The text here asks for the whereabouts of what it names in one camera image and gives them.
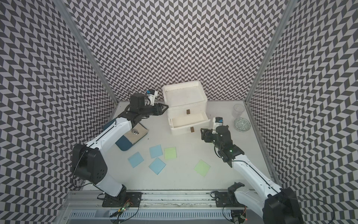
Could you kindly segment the green sticky note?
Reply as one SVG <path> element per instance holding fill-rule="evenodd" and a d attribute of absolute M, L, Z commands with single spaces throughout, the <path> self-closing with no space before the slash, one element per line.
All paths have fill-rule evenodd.
<path fill-rule="evenodd" d="M 177 158 L 176 147 L 165 148 L 164 156 L 166 160 L 176 159 Z"/>
<path fill-rule="evenodd" d="M 210 170 L 210 168 L 211 168 L 211 166 L 208 165 L 206 162 L 204 162 L 203 160 L 199 160 L 199 162 L 195 166 L 194 170 L 201 176 L 205 177 L 207 175 L 208 171 Z"/>

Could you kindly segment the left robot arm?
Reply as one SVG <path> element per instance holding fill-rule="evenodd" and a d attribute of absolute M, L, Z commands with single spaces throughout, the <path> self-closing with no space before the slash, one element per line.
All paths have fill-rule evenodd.
<path fill-rule="evenodd" d="M 107 129 L 86 144 L 76 144 L 72 151 L 73 176 L 89 181 L 111 197 L 118 197 L 124 192 L 124 185 L 108 173 L 104 156 L 142 119 L 165 113 L 169 106 L 156 103 L 157 95 L 158 92 L 153 89 L 147 90 L 145 94 L 134 93 L 129 105 Z"/>

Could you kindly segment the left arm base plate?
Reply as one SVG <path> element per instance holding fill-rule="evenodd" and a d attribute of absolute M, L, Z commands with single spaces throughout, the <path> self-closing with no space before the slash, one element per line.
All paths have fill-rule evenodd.
<path fill-rule="evenodd" d="M 125 203 L 129 203 L 131 208 L 138 208 L 141 199 L 142 192 L 127 192 L 124 195 L 119 195 L 117 197 L 112 197 L 105 194 L 103 199 L 102 207 L 104 208 L 119 208 L 125 205 Z"/>

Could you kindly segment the white drawer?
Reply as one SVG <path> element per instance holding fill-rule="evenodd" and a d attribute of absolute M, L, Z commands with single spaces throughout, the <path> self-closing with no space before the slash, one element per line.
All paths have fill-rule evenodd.
<path fill-rule="evenodd" d="M 168 122 L 173 135 L 182 135 L 198 132 L 201 128 L 207 128 L 210 119 L 205 112 L 202 112 L 168 119 Z"/>

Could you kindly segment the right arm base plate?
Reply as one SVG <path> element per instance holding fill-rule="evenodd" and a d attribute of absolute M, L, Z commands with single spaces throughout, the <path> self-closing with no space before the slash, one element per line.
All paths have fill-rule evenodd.
<path fill-rule="evenodd" d="M 227 192 L 214 191 L 211 193 L 217 208 L 239 207 L 238 203 L 231 202 Z"/>

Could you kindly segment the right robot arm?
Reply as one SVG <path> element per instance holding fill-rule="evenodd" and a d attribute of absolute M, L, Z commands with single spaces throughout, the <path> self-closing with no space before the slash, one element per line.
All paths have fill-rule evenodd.
<path fill-rule="evenodd" d="M 231 139 L 228 126 L 215 130 L 202 128 L 201 139 L 212 143 L 218 155 L 231 168 L 238 171 L 254 188 L 254 192 L 242 183 L 228 188 L 233 201 L 249 207 L 266 224 L 302 224 L 303 216 L 298 199 L 291 188 L 283 188 L 262 173 Z"/>

